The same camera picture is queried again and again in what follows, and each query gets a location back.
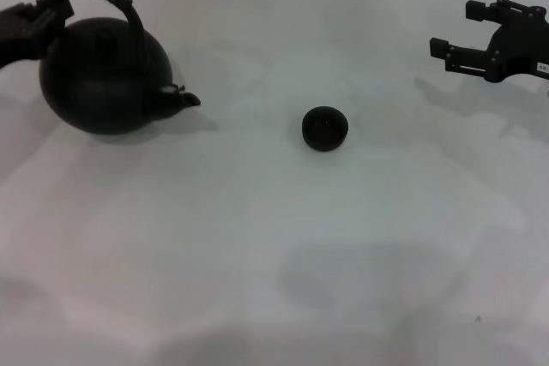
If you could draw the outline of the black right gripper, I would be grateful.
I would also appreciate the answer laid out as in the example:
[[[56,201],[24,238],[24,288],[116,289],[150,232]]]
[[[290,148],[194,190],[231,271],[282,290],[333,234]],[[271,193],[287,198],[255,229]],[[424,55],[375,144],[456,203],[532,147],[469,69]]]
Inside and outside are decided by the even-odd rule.
[[[544,7],[526,6],[510,0],[497,0],[489,5],[469,0],[466,3],[467,19],[501,25],[492,35],[487,50],[463,48],[451,45],[447,40],[431,38],[431,56],[443,60],[447,72],[486,72],[486,80],[491,83],[499,83],[512,75],[532,75],[547,80],[546,14]]]

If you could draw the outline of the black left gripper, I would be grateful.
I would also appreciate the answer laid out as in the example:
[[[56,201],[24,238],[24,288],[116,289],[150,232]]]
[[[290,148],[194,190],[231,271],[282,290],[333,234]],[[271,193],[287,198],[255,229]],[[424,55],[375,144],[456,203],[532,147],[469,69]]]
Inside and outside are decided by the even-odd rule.
[[[1,68],[24,60],[40,60],[74,15],[70,0],[18,3],[1,11]]]

